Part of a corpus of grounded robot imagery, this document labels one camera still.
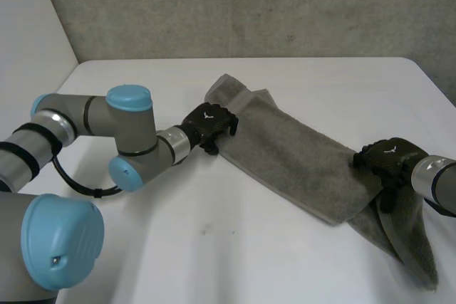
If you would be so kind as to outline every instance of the folded towel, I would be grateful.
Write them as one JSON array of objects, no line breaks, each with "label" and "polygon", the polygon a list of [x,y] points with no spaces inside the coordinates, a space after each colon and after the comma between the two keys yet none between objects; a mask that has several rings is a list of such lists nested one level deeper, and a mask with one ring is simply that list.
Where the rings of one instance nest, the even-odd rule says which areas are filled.
[{"label": "folded towel", "polygon": [[398,199],[400,213],[379,214],[380,179],[352,168],[353,150],[280,111],[267,90],[251,92],[223,75],[205,101],[220,104],[239,118],[236,136],[219,140],[224,158],[325,222],[348,221],[401,260],[426,288],[435,289],[437,272],[420,214],[422,201],[410,199],[416,196],[413,190]]}]

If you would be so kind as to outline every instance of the concrete wall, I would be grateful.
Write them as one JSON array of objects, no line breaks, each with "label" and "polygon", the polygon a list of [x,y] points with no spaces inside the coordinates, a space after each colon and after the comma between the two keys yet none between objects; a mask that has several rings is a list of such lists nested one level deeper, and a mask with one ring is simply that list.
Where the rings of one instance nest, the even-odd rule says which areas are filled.
[{"label": "concrete wall", "polygon": [[80,62],[402,56],[456,103],[455,0],[52,0]]}]

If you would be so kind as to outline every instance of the white table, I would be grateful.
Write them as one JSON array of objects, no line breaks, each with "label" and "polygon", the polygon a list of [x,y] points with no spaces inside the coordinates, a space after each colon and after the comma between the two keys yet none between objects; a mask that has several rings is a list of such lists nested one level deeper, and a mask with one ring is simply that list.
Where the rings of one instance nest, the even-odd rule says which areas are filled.
[{"label": "white table", "polygon": [[[402,58],[246,58],[86,62],[60,93],[149,87],[158,129],[175,125],[229,73],[267,88],[285,112],[359,150],[403,137],[456,158],[456,109]],[[91,186],[109,185],[115,145],[79,138],[61,162]],[[24,192],[78,196],[48,165]],[[456,220],[424,217],[440,285],[423,291],[347,224],[332,228],[222,157],[196,149],[136,194],[96,201],[105,244],[91,275],[59,303],[454,303]]]}]

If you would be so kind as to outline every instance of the gray robot arm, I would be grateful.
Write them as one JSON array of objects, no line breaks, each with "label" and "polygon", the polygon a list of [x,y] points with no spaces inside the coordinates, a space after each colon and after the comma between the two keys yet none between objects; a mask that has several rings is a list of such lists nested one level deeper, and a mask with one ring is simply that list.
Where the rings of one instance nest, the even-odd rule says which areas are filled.
[{"label": "gray robot arm", "polygon": [[409,184],[439,214],[456,217],[456,161],[391,138],[363,147],[353,156],[353,165],[367,166],[381,178],[386,190],[380,202],[383,212],[394,210],[395,192]]},{"label": "gray robot arm", "polygon": [[108,170],[128,192],[182,161],[199,142],[197,134],[182,125],[157,134],[150,93],[136,85],[113,88],[106,97],[50,94],[40,98],[33,111],[30,123],[0,145],[0,186],[12,192],[80,135],[115,139],[118,156]]},{"label": "gray robot arm", "polygon": [[413,189],[435,210],[448,216],[456,214],[455,160],[441,156],[426,157],[413,167],[410,179]]},{"label": "gray robot arm", "polygon": [[33,104],[31,121],[0,142],[0,303],[52,304],[62,288],[80,283],[103,245],[95,205],[52,194],[17,194],[78,136],[113,137],[118,150],[108,170],[134,192],[184,160],[200,145],[210,154],[237,119],[208,103],[180,125],[156,133],[147,88],[123,85],[104,96],[49,94]]}]

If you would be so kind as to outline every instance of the light blue joint cap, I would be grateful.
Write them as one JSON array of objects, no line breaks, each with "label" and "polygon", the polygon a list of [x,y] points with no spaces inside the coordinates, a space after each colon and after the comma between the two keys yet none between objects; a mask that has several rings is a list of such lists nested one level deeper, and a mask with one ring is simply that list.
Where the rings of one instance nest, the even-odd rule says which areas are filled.
[{"label": "light blue joint cap", "polygon": [[29,204],[21,227],[28,274],[50,291],[77,285],[92,271],[104,237],[103,217],[94,204],[40,195]]},{"label": "light blue joint cap", "polygon": [[142,112],[152,108],[150,91],[141,85],[119,85],[106,95],[109,106],[126,112]]},{"label": "light blue joint cap", "polygon": [[31,110],[30,110],[30,117],[33,117],[35,114],[36,114],[36,108],[38,108],[38,105],[40,104],[40,102],[48,95],[50,95],[52,93],[49,93],[49,94],[43,94],[43,95],[40,95],[38,96],[35,101],[33,102],[33,105],[31,106]]},{"label": "light blue joint cap", "polygon": [[138,171],[129,162],[119,156],[111,159],[108,165],[108,171],[115,185],[126,192],[135,192],[144,185]]}]

